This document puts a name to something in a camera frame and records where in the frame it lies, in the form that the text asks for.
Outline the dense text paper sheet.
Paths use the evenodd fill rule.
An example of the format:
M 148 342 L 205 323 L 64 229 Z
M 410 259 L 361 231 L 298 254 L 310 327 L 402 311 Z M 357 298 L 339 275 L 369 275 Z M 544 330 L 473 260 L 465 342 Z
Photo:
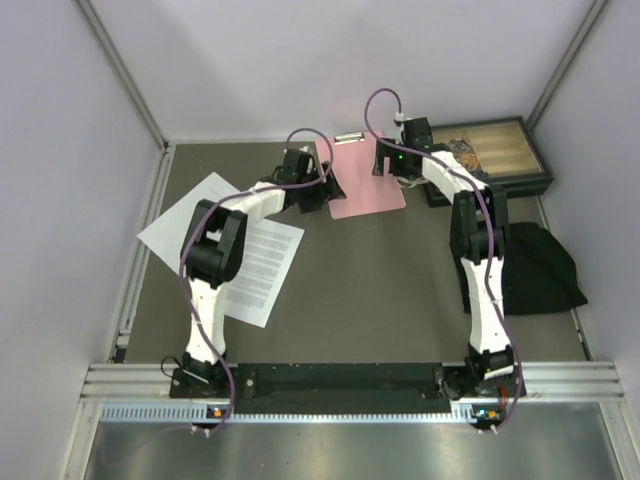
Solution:
M 247 229 L 239 273 L 229 284 L 225 314 L 265 328 L 304 230 L 271 220 Z

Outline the pink clipboard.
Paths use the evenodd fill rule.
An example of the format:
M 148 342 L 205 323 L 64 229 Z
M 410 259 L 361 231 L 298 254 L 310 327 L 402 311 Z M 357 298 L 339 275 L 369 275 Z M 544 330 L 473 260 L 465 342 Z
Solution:
M 332 138 L 332 172 L 346 194 L 329 202 L 334 220 L 403 209 L 401 187 L 393 176 L 374 176 L 376 139 L 370 133 L 347 133 Z

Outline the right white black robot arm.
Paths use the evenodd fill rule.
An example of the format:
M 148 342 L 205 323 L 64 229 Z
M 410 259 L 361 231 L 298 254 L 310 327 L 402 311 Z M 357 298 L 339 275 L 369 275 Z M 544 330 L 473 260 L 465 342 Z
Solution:
M 452 399 L 487 396 L 516 370 L 505 327 L 502 272 L 509 237 L 506 194 L 474 177 L 445 144 L 433 142 L 425 117 L 395 114 L 394 139 L 376 138 L 373 174 L 387 172 L 398 182 L 435 185 L 451 203 L 449 245 L 471 315 L 463 374 L 442 371 L 436 381 Z

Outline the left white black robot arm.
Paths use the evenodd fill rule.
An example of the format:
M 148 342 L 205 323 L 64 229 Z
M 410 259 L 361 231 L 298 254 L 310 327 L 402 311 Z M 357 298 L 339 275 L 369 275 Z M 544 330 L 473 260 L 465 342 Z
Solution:
M 172 373 L 170 397 L 213 398 L 235 393 L 225 358 L 226 295 L 241 269 L 248 229 L 295 205 L 307 213 L 344 199 L 333 163 L 333 156 L 321 162 L 308 151 L 287 149 L 283 163 L 250 189 L 196 204 L 178 270 L 191 330 L 186 350 Z

